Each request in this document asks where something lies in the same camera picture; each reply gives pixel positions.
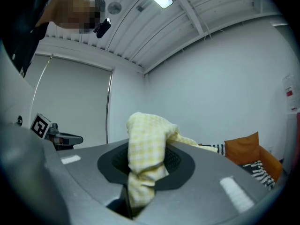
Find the cloth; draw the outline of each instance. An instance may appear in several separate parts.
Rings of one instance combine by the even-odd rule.
[[[25,77],[48,22],[35,28],[50,0],[7,0],[3,6],[1,38],[14,66]]]
[[[155,181],[169,173],[163,163],[166,142],[177,141],[199,149],[217,152],[217,148],[198,146],[189,138],[182,137],[177,125],[168,120],[136,112],[127,122],[129,134],[128,195],[132,209],[145,207],[154,197]]]

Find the black mesh grate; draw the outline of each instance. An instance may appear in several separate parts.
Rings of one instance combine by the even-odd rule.
[[[175,152],[168,148],[165,149],[164,164],[169,174],[176,171],[180,162],[181,159]],[[130,168],[128,167],[128,147],[112,157],[112,165],[127,176],[129,175]]]

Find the black and white striped fabric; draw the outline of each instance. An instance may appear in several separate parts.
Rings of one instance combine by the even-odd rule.
[[[214,144],[214,145],[203,145],[203,146],[217,148],[217,152],[222,156],[226,157],[225,144]]]
[[[240,167],[250,173],[252,177],[259,180],[268,190],[271,190],[274,187],[274,179],[272,179],[271,176],[263,168],[263,164],[260,160],[254,163],[240,165]]]

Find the gray surface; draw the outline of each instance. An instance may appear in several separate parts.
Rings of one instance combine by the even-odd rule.
[[[47,167],[66,201],[73,225],[133,225],[136,223],[107,209],[84,191],[68,173],[51,142],[44,143]]]
[[[59,156],[79,155],[81,160],[67,164],[66,168],[95,200],[108,204],[120,195],[121,186],[105,180],[97,169],[97,160],[101,154],[124,142],[127,140],[94,148],[59,151]],[[149,225],[210,225],[235,218],[238,212],[219,184],[220,179],[227,176],[233,176],[255,203],[268,194],[260,182],[229,159],[179,142],[172,145],[193,157],[195,172],[181,188],[157,192],[136,221]]]

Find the towel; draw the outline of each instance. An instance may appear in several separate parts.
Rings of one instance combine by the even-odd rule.
[[[166,142],[177,141],[199,149],[217,152],[217,148],[198,146],[182,137],[176,124],[152,114],[136,112],[127,122],[129,135],[128,196],[132,211],[141,210],[154,197],[155,181],[169,175],[164,165]]]

